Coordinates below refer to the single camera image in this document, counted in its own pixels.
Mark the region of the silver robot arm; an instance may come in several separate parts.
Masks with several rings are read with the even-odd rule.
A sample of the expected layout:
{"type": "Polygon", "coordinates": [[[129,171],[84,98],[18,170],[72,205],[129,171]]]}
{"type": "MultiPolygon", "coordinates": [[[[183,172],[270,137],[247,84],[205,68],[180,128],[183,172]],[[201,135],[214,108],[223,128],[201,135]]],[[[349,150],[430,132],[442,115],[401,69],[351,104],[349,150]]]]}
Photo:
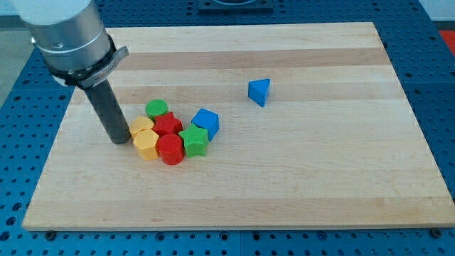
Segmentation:
{"type": "Polygon", "coordinates": [[[61,85],[89,90],[129,55],[117,48],[105,29],[94,0],[11,0],[61,85]]]}

